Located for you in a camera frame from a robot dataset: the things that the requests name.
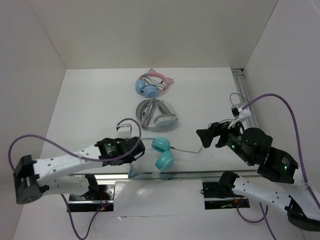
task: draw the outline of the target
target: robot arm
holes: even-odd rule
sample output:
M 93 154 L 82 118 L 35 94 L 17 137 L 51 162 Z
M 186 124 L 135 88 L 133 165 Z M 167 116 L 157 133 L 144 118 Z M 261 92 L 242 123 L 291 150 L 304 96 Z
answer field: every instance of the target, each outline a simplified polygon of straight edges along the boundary
M 315 198 L 320 200 L 320 193 L 304 181 L 301 167 L 293 157 L 271 146 L 272 137 L 259 128 L 244 129 L 241 121 L 248 113 L 241 114 L 238 109 L 232 110 L 235 120 L 214 122 L 208 129 L 196 131 L 203 146 L 210 147 L 213 138 L 219 137 L 216 148 L 227 146 L 248 166 L 258 165 L 257 173 L 282 187 L 287 194 L 271 191 L 229 171 L 223 173 L 220 185 L 234 194 L 287 212 L 288 220 L 298 228 L 320 232 L 320 209 L 315 202 Z
M 86 199 L 94 197 L 99 191 L 95 176 L 72 174 L 108 165 L 128 164 L 141 157 L 145 153 L 145 146 L 138 137 L 131 138 L 131 126 L 130 131 L 122 130 L 128 125 L 123 125 L 117 130 L 117 136 L 121 138 L 104 138 L 95 145 L 75 152 L 73 155 L 78 158 L 69 154 L 37 160 L 33 160 L 31 155 L 23 156 L 13 172 L 16 203 L 32 203 L 50 194 L 76 194 Z M 138 141 L 131 154 L 112 160 L 129 152 Z M 86 160 L 83 157 L 98 161 Z

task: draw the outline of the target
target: pink cat ear headphones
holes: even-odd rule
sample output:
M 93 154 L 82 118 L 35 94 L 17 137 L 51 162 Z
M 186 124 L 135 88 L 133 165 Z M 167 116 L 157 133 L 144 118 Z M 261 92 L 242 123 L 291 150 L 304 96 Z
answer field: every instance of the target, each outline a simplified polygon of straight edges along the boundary
M 151 79 L 150 77 L 160 78 L 161 81 Z M 163 93 L 171 81 L 171 78 L 167 78 L 159 72 L 149 71 L 141 75 L 135 82 L 135 90 L 138 94 L 143 94 L 147 98 L 153 99 L 160 93 Z

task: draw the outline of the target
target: white table surface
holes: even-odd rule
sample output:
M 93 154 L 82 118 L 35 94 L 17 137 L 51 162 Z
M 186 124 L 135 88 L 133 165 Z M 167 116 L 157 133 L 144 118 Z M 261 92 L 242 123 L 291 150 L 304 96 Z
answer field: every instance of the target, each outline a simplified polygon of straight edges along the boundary
M 249 179 L 281 191 L 266 179 Z M 113 211 L 96 216 L 87 240 L 272 240 L 264 222 L 247 223 L 235 208 L 205 210 L 199 184 L 200 180 L 117 183 L 115 201 L 120 202 Z M 240 210 L 250 220 L 262 216 L 255 201 L 250 201 L 250 208 Z M 72 213 L 81 237 L 85 236 L 93 214 Z M 267 217 L 278 240 L 303 240 L 300 229 L 289 223 L 286 214 L 270 206 Z M 59 195 L 44 196 L 24 205 L 13 240 L 44 239 L 77 239 Z
M 71 151 L 95 144 L 103 138 L 116 137 L 116 124 L 123 118 L 136 119 L 137 105 L 146 98 L 135 91 L 136 79 L 148 68 L 125 69 L 68 69 L 54 108 L 46 137 Z M 173 130 L 153 133 L 143 130 L 142 137 L 166 137 L 171 145 L 197 152 L 201 141 L 197 129 L 224 119 L 232 119 L 229 95 L 236 92 L 230 68 L 156 68 L 156 71 L 174 79 L 159 96 L 174 108 L 177 123 Z M 233 102 L 239 97 L 233 95 Z M 132 136 L 138 128 L 132 125 Z M 199 154 L 174 151 L 175 162 L 168 172 L 239 171 L 252 170 L 227 147 L 217 149 L 214 144 Z M 144 172 L 156 170 L 160 156 L 151 149 L 151 141 L 144 141 L 145 155 L 134 162 Z M 45 143 L 41 158 L 63 155 Z M 129 166 L 106 166 L 83 173 L 127 173 Z

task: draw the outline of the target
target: headphones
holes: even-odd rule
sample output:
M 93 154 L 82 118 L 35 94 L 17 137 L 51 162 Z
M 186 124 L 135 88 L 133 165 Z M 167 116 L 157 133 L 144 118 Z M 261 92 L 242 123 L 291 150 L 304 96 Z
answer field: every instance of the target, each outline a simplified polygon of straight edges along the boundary
M 174 156 L 171 153 L 171 146 L 170 146 L 170 142 L 168 139 L 164 138 L 164 137 L 157 137 L 157 138 L 153 138 L 153 137 L 146 137 L 143 138 L 144 140 L 152 140 L 152 144 L 151 147 L 162 153 L 158 159 L 155 161 L 155 167 L 157 169 L 159 169 L 158 172 L 154 172 L 155 174 L 159 174 L 165 170 L 167 170 L 174 162 Z M 140 177 L 147 177 L 148 174 L 144 174 L 141 173 L 139 171 L 136 170 L 136 168 L 134 167 L 134 165 L 132 163 L 129 164 L 130 165 L 130 170 L 128 173 L 128 177 L 133 179 L 137 176 Z
M 150 77 L 158 77 L 162 79 L 162 81 L 158 82 Z M 153 99 L 167 89 L 170 81 L 172 81 L 171 78 L 167 78 L 165 75 L 159 72 L 154 70 L 149 71 L 144 75 L 141 75 L 135 82 L 135 90 L 138 94 L 143 94 L 147 98 Z
M 155 161 L 156 168 L 161 172 L 167 170 L 174 163 L 169 140 L 164 137 L 157 137 L 152 141 L 151 147 L 162 153 Z
M 156 106 L 158 106 L 161 115 L 154 119 L 152 125 L 149 125 L 155 113 Z M 135 115 L 141 127 L 152 132 L 163 132 L 171 128 L 177 121 L 173 107 L 167 101 L 155 98 L 140 102 L 136 107 Z

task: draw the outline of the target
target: white headphones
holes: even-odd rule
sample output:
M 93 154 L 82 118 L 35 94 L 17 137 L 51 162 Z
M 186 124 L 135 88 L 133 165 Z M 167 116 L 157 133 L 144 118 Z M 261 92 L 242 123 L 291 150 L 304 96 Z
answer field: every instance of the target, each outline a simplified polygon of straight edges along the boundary
M 155 113 L 156 106 L 158 106 L 162 114 L 154 119 L 153 124 L 149 125 Z M 173 107 L 167 101 L 155 98 L 140 102 L 136 107 L 135 115 L 141 127 L 151 132 L 164 132 L 171 128 L 177 121 Z

